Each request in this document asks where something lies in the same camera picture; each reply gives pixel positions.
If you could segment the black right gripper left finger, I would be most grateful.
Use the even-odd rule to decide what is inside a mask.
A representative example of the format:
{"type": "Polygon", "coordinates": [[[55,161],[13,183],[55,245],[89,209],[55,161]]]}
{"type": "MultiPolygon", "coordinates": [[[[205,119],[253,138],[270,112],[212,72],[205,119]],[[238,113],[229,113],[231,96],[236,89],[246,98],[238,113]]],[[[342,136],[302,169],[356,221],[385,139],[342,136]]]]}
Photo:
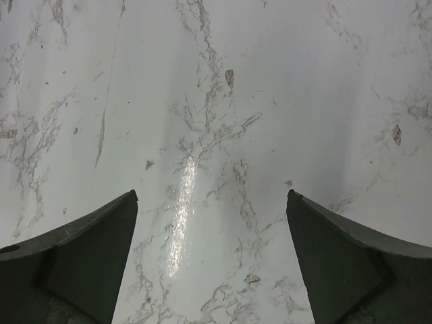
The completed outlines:
{"type": "Polygon", "coordinates": [[[137,214],[131,190],[79,219],[1,248],[1,322],[111,323],[137,214]]]}

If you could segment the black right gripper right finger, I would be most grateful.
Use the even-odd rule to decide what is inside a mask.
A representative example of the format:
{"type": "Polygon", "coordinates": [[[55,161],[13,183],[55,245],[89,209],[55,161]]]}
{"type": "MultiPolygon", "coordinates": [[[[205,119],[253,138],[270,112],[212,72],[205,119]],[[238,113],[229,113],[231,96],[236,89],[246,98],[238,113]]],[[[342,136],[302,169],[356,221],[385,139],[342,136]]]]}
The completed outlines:
{"type": "Polygon", "coordinates": [[[286,213],[315,323],[431,322],[431,248],[342,217],[294,190],[286,213]]]}

